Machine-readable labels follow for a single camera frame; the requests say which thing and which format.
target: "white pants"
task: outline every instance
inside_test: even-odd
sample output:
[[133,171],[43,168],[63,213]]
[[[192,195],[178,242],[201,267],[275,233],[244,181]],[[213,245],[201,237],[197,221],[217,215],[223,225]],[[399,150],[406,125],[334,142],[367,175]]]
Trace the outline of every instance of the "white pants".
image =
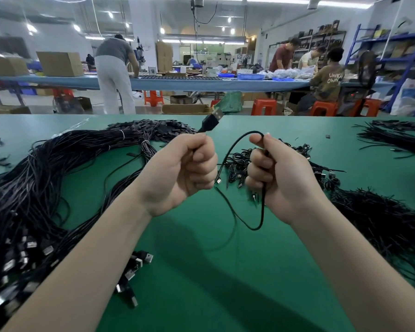
[[103,95],[105,114],[120,114],[117,91],[122,97],[125,114],[135,114],[135,102],[126,65],[120,58],[114,56],[95,57],[98,84]]

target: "hand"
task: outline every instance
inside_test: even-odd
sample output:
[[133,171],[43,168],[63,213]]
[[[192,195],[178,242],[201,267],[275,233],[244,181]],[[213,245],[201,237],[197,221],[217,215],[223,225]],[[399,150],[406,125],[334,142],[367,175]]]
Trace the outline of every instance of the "hand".
[[217,162],[209,136],[182,134],[150,159],[129,189],[152,217],[160,216],[199,190],[211,189]]
[[249,140],[269,151],[254,149],[247,167],[246,185],[261,192],[266,182],[266,205],[275,216],[287,224],[304,214],[316,202],[327,201],[319,186],[309,161],[280,140],[266,134],[252,134]]

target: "man in gray shirt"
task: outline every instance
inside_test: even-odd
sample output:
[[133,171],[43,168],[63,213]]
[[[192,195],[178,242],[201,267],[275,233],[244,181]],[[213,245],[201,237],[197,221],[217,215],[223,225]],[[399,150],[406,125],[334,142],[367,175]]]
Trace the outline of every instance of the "man in gray shirt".
[[140,67],[132,47],[122,35],[104,40],[95,54],[95,67],[100,91],[103,95],[105,114],[119,114],[117,90],[122,97],[125,114],[135,114],[135,102],[132,98],[132,88],[126,64],[130,62],[135,77],[138,77]]

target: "right hand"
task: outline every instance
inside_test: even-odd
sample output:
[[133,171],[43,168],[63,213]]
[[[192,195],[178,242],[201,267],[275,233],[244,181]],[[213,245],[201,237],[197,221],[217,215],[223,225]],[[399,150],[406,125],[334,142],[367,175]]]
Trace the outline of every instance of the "right hand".
[[252,151],[246,185],[261,193],[266,183],[265,203],[278,219],[292,225],[294,219],[305,216],[317,203],[327,202],[304,156],[269,134],[264,138],[252,134],[249,140],[269,151],[270,157],[263,149]]

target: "maroon shirt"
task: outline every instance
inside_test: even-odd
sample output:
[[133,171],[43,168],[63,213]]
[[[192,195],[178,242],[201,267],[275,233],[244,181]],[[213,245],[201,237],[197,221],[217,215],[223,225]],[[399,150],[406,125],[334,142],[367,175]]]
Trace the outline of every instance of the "maroon shirt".
[[280,47],[275,51],[273,55],[272,62],[269,66],[269,71],[274,72],[278,69],[277,61],[282,61],[285,70],[289,68],[289,62],[293,58],[293,51],[289,51],[286,49],[286,45],[282,44]]

